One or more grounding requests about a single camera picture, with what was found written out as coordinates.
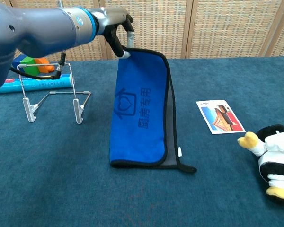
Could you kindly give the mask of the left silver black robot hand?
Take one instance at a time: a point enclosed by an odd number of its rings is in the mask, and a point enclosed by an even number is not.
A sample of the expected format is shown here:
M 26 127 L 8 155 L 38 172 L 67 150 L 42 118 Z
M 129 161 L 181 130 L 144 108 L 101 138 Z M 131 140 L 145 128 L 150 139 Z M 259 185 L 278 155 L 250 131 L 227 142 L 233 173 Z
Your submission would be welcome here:
M 129 58 L 130 53 L 121 45 L 116 34 L 118 26 L 121 25 L 127 33 L 127 47 L 133 47 L 133 18 L 127 10 L 122 7 L 101 7 L 97 20 L 99 22 L 98 35 L 104 36 L 115 56 L 119 59 Z

